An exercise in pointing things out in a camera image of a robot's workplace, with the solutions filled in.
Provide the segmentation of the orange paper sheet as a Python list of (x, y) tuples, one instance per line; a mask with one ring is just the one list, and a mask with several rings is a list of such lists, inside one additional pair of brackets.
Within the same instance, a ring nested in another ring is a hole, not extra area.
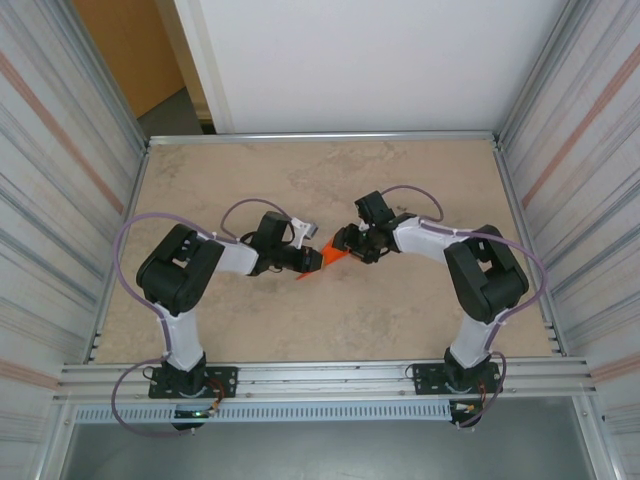
[[(346, 257), (346, 256), (349, 254), (349, 253), (347, 253), (347, 252), (341, 252), (341, 251), (339, 251), (339, 250), (336, 250), (336, 249), (333, 247), (333, 241), (335, 240), (335, 239), (334, 239), (334, 236), (332, 236), (332, 237), (327, 241), (327, 243), (324, 245), (324, 247), (319, 251), (319, 252), (321, 252), (321, 253), (322, 253), (322, 255), (323, 255), (323, 260), (322, 260), (322, 262), (323, 262), (323, 266), (322, 266), (322, 268), (321, 268), (320, 270), (322, 270), (324, 267), (326, 267), (326, 266), (328, 266), (328, 265), (330, 265), (330, 264), (332, 264), (332, 263), (335, 263), (336, 261), (338, 261), (338, 260), (340, 260), (340, 259), (342, 259), (342, 258)], [(305, 260), (305, 263), (304, 263), (304, 270), (303, 270), (303, 272), (302, 272), (302, 273), (300, 273), (300, 274), (297, 276), (297, 280), (301, 280), (301, 279), (303, 279), (303, 278), (305, 278), (305, 277), (307, 277), (307, 276), (309, 276), (309, 275), (311, 275), (311, 274), (312, 274), (312, 273), (307, 273), (307, 274), (305, 274), (305, 270), (306, 270), (306, 268), (307, 268), (310, 264), (312, 264), (312, 263), (314, 263), (314, 262), (319, 262), (319, 261), (306, 261), (306, 260)]]

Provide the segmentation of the grey metal shelf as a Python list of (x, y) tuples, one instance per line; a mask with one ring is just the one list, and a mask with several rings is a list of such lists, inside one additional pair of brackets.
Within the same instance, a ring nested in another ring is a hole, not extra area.
[(206, 425), (143, 438), (75, 428), (63, 480), (595, 480), (570, 400), (500, 400), (473, 430), (442, 421)]

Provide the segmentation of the small black controller board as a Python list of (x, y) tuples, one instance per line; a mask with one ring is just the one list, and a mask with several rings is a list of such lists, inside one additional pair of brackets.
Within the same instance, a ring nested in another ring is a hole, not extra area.
[(484, 402), (480, 399), (462, 400), (449, 402), (451, 421), (458, 430), (474, 428), (482, 416)]
[(212, 404), (203, 410), (176, 409), (172, 427), (178, 432), (197, 430), (207, 421), (213, 419), (218, 412), (219, 405)]

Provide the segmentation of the corrugated translucent side panel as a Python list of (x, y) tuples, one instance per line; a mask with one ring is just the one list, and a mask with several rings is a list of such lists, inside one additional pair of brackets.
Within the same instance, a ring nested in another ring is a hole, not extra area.
[(85, 357), (143, 153), (89, 83), (47, 0), (0, 0), (0, 454), (43, 438)]
[(566, 350), (640, 460), (640, 0), (592, 0), (504, 148)]

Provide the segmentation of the brown wooden door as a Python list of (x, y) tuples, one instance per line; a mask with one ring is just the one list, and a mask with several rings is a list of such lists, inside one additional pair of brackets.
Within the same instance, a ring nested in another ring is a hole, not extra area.
[(155, 0), (72, 0), (135, 116), (184, 87)]

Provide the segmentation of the aluminium table end rail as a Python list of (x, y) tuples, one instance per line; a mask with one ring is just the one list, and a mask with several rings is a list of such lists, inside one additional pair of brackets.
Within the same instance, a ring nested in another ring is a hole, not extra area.
[(149, 146), (217, 145), (261, 143), (319, 142), (403, 142), (430, 140), (483, 140), (493, 142), (496, 135), (484, 130), (431, 130), (397, 132), (322, 132), (322, 133), (253, 133), (216, 135), (152, 136)]

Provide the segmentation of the wide aluminium mounting rail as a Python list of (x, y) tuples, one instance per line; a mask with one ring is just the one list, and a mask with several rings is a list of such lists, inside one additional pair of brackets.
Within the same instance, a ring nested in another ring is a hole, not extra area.
[[(409, 360), (239, 363), (234, 400), (387, 400), (415, 395)], [(106, 403), (125, 364), (67, 366), (53, 400)], [(571, 397), (596, 393), (587, 363), (575, 357), (507, 360), (505, 398)]]

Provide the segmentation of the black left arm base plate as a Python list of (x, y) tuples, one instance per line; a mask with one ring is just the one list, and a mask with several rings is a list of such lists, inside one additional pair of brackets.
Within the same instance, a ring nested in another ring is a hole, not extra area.
[(171, 366), (148, 367), (143, 376), (149, 380), (151, 399), (216, 399), (236, 396), (236, 367), (205, 366), (189, 372)]

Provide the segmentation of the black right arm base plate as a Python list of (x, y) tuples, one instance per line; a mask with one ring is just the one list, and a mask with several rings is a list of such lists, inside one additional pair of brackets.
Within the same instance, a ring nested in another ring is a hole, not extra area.
[(494, 393), (501, 379), (499, 366), (484, 362), (471, 369), (450, 363), (414, 363), (409, 378), (417, 395), (475, 395), (481, 387)]

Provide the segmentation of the aluminium table side rail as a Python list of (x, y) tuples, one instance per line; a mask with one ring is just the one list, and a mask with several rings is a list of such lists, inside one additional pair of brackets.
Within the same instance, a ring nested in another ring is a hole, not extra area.
[[(515, 228), (519, 237), (520, 244), (531, 254), (537, 257), (536, 248), (532, 242), (532, 236), (524, 215), (524, 208), (517, 197), (511, 174), (508, 169), (506, 155), (500, 144), (493, 149), (493, 156), (500, 175), (500, 179), (506, 194), (507, 202), (513, 217)], [(540, 295), (536, 299), (536, 303), (542, 315), (543, 324), (548, 333), (549, 343), (553, 356), (565, 357), (567, 355), (561, 332), (557, 328), (556, 309), (553, 300), (548, 291), (548, 275), (543, 274), (534, 259), (525, 256), (527, 268), (530, 275), (531, 285), (535, 288), (536, 293)]]

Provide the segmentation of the white door frame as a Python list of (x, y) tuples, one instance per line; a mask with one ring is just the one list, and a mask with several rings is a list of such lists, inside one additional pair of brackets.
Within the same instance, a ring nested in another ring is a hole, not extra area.
[(236, 129), (214, 52), (213, 41), (207, 28), (203, 1), (174, 0), (174, 4), (216, 132), (218, 134), (235, 134)]

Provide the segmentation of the aluminium upright post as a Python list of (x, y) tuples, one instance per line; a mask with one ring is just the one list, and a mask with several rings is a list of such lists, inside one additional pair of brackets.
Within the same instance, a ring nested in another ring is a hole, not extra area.
[(47, 1), (50, 2), (53, 18), (62, 29), (63, 38), (70, 43), (72, 51), (78, 55), (80, 64), (88, 73), (89, 83), (97, 90), (127, 141), (139, 152), (145, 153), (148, 139), (71, 0)]
[(554, 68), (565, 44), (570, 40), (576, 25), (592, 0), (566, 0), (560, 15), (544, 42), (520, 93), (499, 129), (494, 134), (496, 145), (504, 149), (520, 128), (527, 112)]

